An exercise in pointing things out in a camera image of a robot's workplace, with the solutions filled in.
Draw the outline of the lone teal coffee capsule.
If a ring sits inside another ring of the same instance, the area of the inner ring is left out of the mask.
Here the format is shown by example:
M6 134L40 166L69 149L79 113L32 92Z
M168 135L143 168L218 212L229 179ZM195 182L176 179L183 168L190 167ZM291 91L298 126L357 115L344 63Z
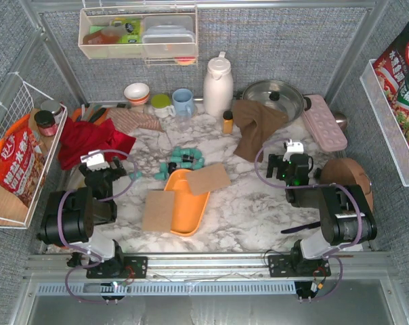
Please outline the lone teal coffee capsule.
M142 177L142 172L141 171L134 171L134 172L129 174L130 179L139 179L140 177Z

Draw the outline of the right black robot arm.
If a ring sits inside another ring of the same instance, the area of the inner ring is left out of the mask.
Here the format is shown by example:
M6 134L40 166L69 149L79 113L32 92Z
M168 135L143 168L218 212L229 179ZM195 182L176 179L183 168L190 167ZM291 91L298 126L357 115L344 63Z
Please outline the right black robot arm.
M307 154L292 154L288 160L270 154L266 176L285 182L286 200L293 207L320 213L318 222L306 225L315 230L312 236L296 241L287 255L268 257L271 276L329 276L326 253L377 237L371 182L355 160L335 158L315 169Z

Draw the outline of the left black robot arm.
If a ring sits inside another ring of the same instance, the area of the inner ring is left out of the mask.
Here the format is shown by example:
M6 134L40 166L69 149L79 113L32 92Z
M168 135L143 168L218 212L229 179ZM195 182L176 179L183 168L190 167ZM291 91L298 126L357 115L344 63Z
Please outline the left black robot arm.
M91 265L101 261L87 271L90 278L117 277L126 267L122 249L116 240L104 237L95 227L116 221L112 183L125 176L126 170L115 156L106 169L91 171L82 164L79 171L85 177L82 188L66 199L62 198L65 191L49 194L37 239L46 245L65 247L59 234L62 230L67 244L89 254Z

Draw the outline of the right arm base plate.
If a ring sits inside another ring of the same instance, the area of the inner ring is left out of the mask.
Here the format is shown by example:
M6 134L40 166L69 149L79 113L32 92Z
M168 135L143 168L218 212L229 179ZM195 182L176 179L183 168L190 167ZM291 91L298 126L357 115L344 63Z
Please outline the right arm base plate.
M268 268L272 278L329 277L331 270L328 261L323 259L295 260L290 255L269 255Z

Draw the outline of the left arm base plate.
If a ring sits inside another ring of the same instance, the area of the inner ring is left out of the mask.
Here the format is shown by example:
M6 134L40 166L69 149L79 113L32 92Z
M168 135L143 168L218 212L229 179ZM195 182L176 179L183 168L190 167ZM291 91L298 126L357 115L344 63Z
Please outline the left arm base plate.
M89 279L144 279L147 268L148 258L146 256L126 256L122 261L113 258L98 266L91 264L91 267L87 268L86 277Z

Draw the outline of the brown cork mat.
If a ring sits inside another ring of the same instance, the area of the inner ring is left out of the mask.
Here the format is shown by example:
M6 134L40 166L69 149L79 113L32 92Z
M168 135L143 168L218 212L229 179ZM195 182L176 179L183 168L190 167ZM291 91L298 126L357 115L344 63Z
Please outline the brown cork mat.
M201 195L231 185L230 178L222 163L217 163L199 170L190 171L186 179L193 195Z
M146 196L142 230L145 232L171 231L175 194L172 191L153 190Z

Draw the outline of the orange plastic storage basket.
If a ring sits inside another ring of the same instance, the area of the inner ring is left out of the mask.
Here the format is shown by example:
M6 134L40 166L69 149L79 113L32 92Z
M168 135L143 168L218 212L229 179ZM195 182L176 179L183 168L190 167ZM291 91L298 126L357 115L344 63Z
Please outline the orange plastic storage basket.
M188 169L178 169L170 175L164 191L174 192L174 207L171 233L178 236L192 236L200 226L210 192L193 195L186 179Z

